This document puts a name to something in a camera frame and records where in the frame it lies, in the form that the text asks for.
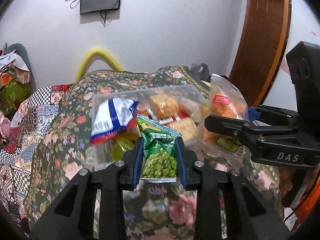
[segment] gray cloth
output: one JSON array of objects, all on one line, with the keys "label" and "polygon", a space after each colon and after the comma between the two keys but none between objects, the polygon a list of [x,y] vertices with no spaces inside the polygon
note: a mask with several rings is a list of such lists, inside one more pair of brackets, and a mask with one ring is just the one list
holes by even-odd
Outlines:
[{"label": "gray cloth", "polygon": [[26,51],[26,49],[24,48],[24,46],[22,44],[15,43],[15,44],[10,45],[9,47],[7,47],[4,50],[3,55],[9,54],[10,52],[13,52],[14,50],[16,50],[17,54],[20,57],[22,57],[24,63],[27,65],[28,69],[31,72],[31,65],[30,65],[30,62],[29,62],[29,59],[28,59],[28,54],[27,54],[27,51]]},{"label": "gray cloth", "polygon": [[200,64],[190,70],[190,74],[193,78],[198,78],[204,81],[208,81],[210,78],[210,72],[207,64]]}]

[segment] clear plastic snack bag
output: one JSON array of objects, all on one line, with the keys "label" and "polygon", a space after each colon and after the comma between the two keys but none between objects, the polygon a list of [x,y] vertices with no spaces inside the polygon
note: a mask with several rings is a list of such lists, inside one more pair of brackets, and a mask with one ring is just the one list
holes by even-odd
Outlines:
[{"label": "clear plastic snack bag", "polygon": [[[240,91],[228,80],[212,74],[208,115],[248,120],[248,107]],[[202,122],[196,131],[202,150],[209,156],[222,157],[232,167],[242,166],[244,146],[234,137],[209,132]]]}]

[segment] wooden door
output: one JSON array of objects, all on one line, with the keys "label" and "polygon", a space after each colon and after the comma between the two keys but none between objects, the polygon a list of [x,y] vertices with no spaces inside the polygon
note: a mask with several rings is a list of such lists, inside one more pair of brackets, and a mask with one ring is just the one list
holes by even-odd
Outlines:
[{"label": "wooden door", "polygon": [[277,51],[283,49],[279,46],[283,20],[284,0],[248,0],[230,81],[241,91],[249,106],[258,105],[263,98],[261,93],[266,93],[264,87]]}]

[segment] food packet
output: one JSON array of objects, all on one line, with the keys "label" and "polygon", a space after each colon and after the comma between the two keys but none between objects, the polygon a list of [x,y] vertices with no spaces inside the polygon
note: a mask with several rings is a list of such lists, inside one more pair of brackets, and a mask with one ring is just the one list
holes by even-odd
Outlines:
[{"label": "food packet", "polygon": [[178,115],[179,102],[176,98],[159,91],[157,95],[150,96],[149,100],[151,109],[157,118],[165,119]]},{"label": "food packet", "polygon": [[167,126],[178,131],[182,135],[183,142],[192,140],[197,129],[195,122],[190,117],[169,123]]},{"label": "food packet", "polygon": [[153,122],[142,116],[137,116],[143,143],[145,163],[141,177],[149,182],[175,182],[177,177],[177,160],[175,158],[175,139],[181,134]]},{"label": "food packet", "polygon": [[[248,120],[248,108],[240,91],[228,80],[212,74],[208,115]],[[223,157],[231,166],[242,166],[244,147],[237,138],[209,132],[202,122],[197,128],[197,139],[204,152],[212,157]]]},{"label": "food packet", "polygon": [[208,107],[205,104],[199,104],[185,97],[178,97],[177,99],[180,103],[181,110],[190,116],[195,123],[201,123],[206,117]]},{"label": "food packet", "polygon": [[124,153],[129,150],[133,150],[134,144],[127,138],[118,138],[111,141],[111,160],[121,160]]},{"label": "food packet", "polygon": [[136,123],[134,112],[138,101],[127,98],[110,98],[99,105],[90,141],[98,144],[131,129]]}]

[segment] white paper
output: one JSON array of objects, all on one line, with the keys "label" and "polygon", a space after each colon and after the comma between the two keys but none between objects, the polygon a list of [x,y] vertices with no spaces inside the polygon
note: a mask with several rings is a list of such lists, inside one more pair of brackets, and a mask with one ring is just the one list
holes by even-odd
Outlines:
[{"label": "white paper", "polygon": [[23,61],[22,57],[20,57],[18,54],[14,53],[15,51],[0,56],[0,70],[7,66],[10,63],[13,63],[17,68],[21,69],[21,70],[25,70],[25,71],[29,71],[26,63]]}]

